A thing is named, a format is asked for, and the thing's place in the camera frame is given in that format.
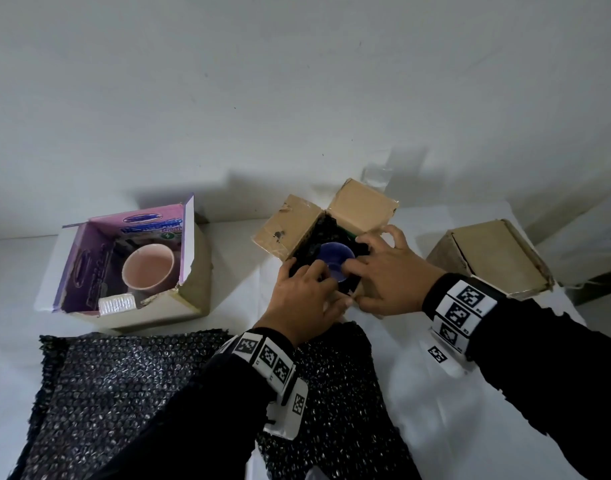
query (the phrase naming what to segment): black sweater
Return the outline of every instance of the black sweater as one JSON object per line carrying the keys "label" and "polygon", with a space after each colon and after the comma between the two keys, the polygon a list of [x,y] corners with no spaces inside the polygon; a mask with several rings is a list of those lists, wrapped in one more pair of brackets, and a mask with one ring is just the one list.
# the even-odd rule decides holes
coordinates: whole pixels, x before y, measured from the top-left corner
{"label": "black sweater", "polygon": [[[428,316],[459,279],[446,274],[433,286],[423,303]],[[293,354],[280,333],[259,331]],[[611,478],[611,338],[534,300],[502,299],[473,332],[468,356],[533,428],[557,442],[581,475]],[[247,391],[243,399],[241,391]],[[91,478],[185,478],[198,472],[241,478],[272,397],[265,379],[243,359],[217,355]]]}

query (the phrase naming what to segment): hand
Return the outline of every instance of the hand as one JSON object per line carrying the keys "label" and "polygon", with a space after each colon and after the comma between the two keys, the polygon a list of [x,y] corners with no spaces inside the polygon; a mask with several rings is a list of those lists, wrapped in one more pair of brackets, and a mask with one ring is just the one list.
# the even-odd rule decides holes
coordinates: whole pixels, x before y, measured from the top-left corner
{"label": "hand", "polygon": [[[383,232],[395,238],[394,248],[381,238]],[[380,296],[357,297],[359,308],[379,315],[421,311],[428,291],[445,271],[417,256],[401,229],[393,225],[384,226],[379,233],[362,234],[356,241],[370,246],[370,256],[348,259],[342,265],[343,273],[369,279]]]}
{"label": "hand", "polygon": [[[338,283],[329,277],[326,263],[317,259],[312,266],[301,266],[290,278],[295,261],[288,259],[278,270],[268,310],[255,325],[281,332],[294,347],[328,330],[352,304],[349,297],[336,291]],[[326,279],[318,282],[321,275]],[[327,301],[331,296],[337,298],[333,303]]]}

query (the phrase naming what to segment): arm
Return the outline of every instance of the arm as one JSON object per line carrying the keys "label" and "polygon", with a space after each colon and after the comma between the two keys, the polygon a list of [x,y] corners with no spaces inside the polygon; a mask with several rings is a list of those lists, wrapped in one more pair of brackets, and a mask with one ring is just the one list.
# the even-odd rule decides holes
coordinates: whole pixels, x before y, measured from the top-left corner
{"label": "arm", "polygon": [[[346,272],[369,278],[381,298],[358,298],[366,312],[430,317],[461,279],[415,255],[404,234],[391,248],[379,235],[367,258],[348,260]],[[472,332],[466,351],[488,383],[502,391],[529,423],[554,439],[566,459],[588,478],[611,474],[611,339],[534,300],[504,298]]]}
{"label": "arm", "polygon": [[[252,329],[290,357],[295,346],[327,330],[351,303],[339,299],[327,305],[337,283],[332,278],[317,282],[327,272],[322,261],[289,278],[292,264],[288,260],[281,267],[268,310]],[[216,355],[90,480],[186,477],[193,470],[240,478],[266,422],[266,407],[276,396],[244,359]]]}

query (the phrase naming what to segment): table surface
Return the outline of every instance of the table surface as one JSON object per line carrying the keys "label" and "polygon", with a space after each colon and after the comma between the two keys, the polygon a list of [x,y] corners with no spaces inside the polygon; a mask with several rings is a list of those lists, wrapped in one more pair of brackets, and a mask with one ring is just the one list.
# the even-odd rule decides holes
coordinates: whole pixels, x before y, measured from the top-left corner
{"label": "table surface", "polygon": [[[449,228],[506,218],[520,228],[506,202],[399,209],[392,223],[411,248],[426,256]],[[227,328],[241,333],[264,312],[279,261],[250,240],[262,220],[204,227],[212,246],[212,312],[200,319],[138,332],[182,333]],[[40,387],[39,335],[72,336],[93,327],[61,314],[32,309],[54,237],[0,241],[0,478],[25,443],[34,395]],[[558,314],[583,320],[563,290],[536,298]],[[528,425],[475,369],[452,378],[422,345],[430,322],[423,314],[379,321],[357,308],[346,313],[365,330],[390,418],[424,479],[580,479],[557,444]],[[247,477],[266,479],[257,451]]]}

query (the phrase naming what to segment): person's left hand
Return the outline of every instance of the person's left hand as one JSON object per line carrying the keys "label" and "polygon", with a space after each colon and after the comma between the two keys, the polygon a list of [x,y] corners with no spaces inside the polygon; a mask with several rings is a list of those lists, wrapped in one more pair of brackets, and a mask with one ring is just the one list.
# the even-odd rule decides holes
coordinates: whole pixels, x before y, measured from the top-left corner
{"label": "person's left hand", "polygon": [[[255,324],[255,327],[277,330],[294,347],[328,330],[352,304],[350,297],[335,293],[338,283],[329,277],[326,263],[317,259],[312,266],[301,266],[290,278],[295,261],[295,258],[288,259],[278,270],[268,310]],[[318,282],[321,275],[326,279]],[[329,303],[330,297],[337,299]]]}

